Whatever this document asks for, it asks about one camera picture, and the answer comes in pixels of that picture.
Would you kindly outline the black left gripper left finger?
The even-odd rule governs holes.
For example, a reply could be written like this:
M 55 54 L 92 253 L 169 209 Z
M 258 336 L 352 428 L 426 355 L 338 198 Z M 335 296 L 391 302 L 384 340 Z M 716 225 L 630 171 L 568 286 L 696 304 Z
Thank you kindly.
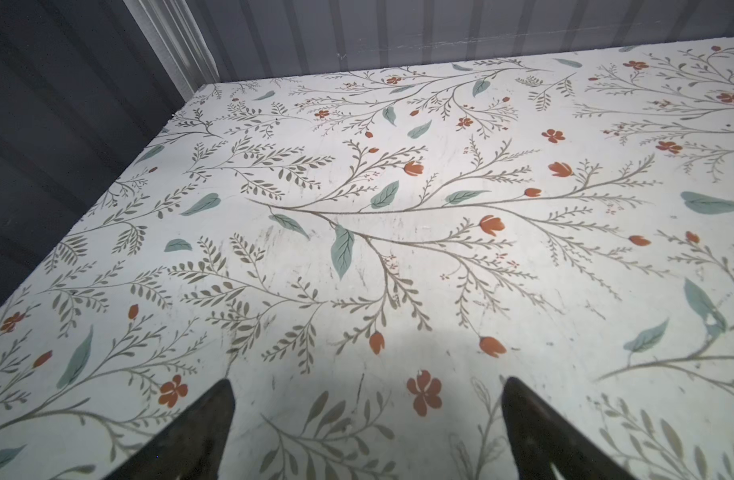
M 218 381 L 107 477 L 216 479 L 235 408 L 231 382 Z

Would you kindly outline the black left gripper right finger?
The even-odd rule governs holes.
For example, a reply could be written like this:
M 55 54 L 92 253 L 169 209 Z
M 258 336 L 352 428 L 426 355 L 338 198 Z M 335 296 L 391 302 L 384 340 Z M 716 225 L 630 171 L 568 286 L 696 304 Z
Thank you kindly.
M 634 478 L 517 377 L 504 384 L 502 411 L 521 479 Z

